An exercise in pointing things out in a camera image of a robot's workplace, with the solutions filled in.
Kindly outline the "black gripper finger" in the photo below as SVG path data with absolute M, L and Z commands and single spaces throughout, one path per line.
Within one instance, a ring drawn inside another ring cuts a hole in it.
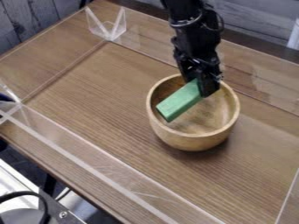
M 221 71 L 217 68 L 197 70 L 197 87 L 200 96 L 209 97 L 220 89 Z
M 180 69 L 184 82 L 188 83 L 197 78 L 197 63 L 191 59 L 179 59 L 177 67 Z

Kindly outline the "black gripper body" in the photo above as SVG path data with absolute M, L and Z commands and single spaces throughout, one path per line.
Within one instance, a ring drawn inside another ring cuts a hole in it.
M 220 69 L 216 48 L 224 29 L 223 19 L 219 16 L 171 17 L 169 26 L 175 30 L 172 45 L 176 63 L 180 59 L 189 59 L 197 63 L 197 70 Z

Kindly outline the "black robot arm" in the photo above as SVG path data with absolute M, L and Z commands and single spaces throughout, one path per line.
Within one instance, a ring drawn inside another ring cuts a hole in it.
M 173 52 L 185 82 L 196 80 L 203 98 L 220 89 L 220 58 L 216 48 L 224 30 L 223 18 L 204 0 L 160 0 L 168 12 Z

